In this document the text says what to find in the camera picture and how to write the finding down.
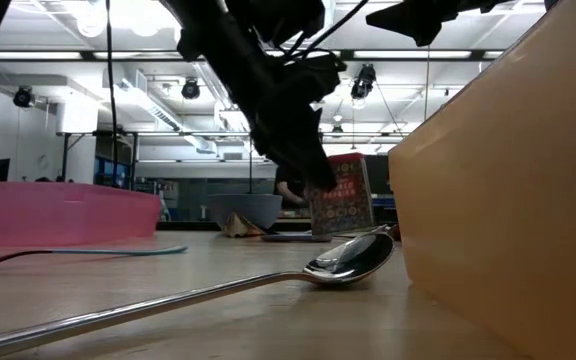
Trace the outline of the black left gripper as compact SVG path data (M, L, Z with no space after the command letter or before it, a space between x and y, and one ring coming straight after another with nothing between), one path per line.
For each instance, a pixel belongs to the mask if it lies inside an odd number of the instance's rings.
M335 90L346 64L330 53L273 64L277 83L256 105L253 142L276 164L296 170L309 185L332 190L337 180L319 136L322 110L311 104Z

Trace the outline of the black ceiling light beam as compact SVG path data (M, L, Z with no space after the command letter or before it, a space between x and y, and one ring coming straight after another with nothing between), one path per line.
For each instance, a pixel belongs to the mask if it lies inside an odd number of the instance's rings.
M503 50L319 50L308 58L334 54L344 62L486 62L497 59ZM187 62L176 51L113 51L117 62ZM105 62L104 51L0 51L0 62Z

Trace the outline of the person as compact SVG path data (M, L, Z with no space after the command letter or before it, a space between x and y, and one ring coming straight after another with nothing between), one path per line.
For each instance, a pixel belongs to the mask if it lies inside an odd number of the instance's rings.
M275 172L274 194L282 197L282 207L296 209L307 205L305 182L301 174L289 167L278 166Z

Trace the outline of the blue bowl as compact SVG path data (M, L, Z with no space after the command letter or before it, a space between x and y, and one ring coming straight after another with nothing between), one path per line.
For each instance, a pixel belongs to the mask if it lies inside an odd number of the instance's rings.
M270 228L278 219L282 197L273 194L213 194L207 198L211 218L220 228L232 213L256 226Z

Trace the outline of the black ceiling spotlight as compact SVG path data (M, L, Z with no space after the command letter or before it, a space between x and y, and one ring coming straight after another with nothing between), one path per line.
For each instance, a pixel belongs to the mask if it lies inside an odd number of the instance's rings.
M376 71L372 64L363 64L351 88L353 100L365 99L373 89Z
M32 108L35 103L35 96L32 92L32 87L19 86L17 92L14 94L13 103L19 108Z
M187 77L181 89L181 95L184 99L194 100L200 96L200 86L198 79L194 77Z

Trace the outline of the brown foil pouch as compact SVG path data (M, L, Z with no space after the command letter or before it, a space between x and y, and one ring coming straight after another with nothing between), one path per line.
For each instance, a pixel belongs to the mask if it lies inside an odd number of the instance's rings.
M228 215L225 223L221 226L221 231L230 238L259 237L268 233L266 228L255 225L236 212Z

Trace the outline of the all silver metal spoon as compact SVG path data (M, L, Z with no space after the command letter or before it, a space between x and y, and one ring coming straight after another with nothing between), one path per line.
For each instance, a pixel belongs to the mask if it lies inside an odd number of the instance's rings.
M395 241L384 231L357 236L312 259L301 271L267 273L0 333L0 356L282 281L321 286L359 282L392 256Z

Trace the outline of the orange plastic bin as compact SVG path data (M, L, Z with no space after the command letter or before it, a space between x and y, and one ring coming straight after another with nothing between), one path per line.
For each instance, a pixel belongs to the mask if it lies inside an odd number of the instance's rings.
M576 0L389 153L409 278L534 360L576 360Z

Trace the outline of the pink plastic bin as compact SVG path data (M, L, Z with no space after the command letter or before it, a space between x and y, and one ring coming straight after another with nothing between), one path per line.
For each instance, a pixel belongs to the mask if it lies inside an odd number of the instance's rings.
M0 182L0 247L88 245L149 237L156 195L56 182Z

